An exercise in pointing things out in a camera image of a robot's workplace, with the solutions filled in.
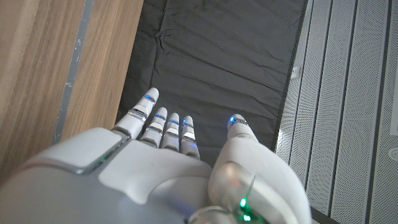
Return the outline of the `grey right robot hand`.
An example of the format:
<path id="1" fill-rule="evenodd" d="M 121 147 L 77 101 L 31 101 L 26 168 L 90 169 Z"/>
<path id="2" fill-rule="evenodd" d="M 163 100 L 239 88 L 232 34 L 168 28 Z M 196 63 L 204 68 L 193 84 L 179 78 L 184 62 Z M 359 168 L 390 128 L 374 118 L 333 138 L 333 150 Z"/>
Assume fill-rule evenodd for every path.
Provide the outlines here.
<path id="1" fill-rule="evenodd" d="M 27 160 L 1 186 L 2 223 L 311 223 L 295 172 L 234 114 L 213 166 L 193 119 L 149 89 L 111 129 L 92 128 Z"/>

